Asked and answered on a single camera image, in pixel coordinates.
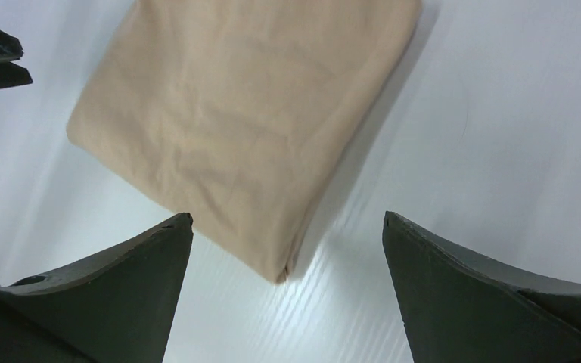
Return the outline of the beige t shirt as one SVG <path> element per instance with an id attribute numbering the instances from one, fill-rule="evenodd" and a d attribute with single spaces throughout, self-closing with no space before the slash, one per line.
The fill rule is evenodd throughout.
<path id="1" fill-rule="evenodd" d="M 67 137 L 274 284 L 420 1 L 136 1 Z"/>

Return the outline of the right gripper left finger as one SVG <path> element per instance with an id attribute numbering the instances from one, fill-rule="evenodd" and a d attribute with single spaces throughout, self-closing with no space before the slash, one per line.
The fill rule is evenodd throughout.
<path id="1" fill-rule="evenodd" d="M 0 362 L 160 362 L 193 219 L 179 213 L 127 241 L 0 286 Z"/>

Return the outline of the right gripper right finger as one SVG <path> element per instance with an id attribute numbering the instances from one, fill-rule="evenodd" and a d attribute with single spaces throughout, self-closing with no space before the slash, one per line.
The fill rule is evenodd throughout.
<path id="1" fill-rule="evenodd" d="M 416 362 L 581 362 L 581 284 L 386 212 L 382 244 Z"/>

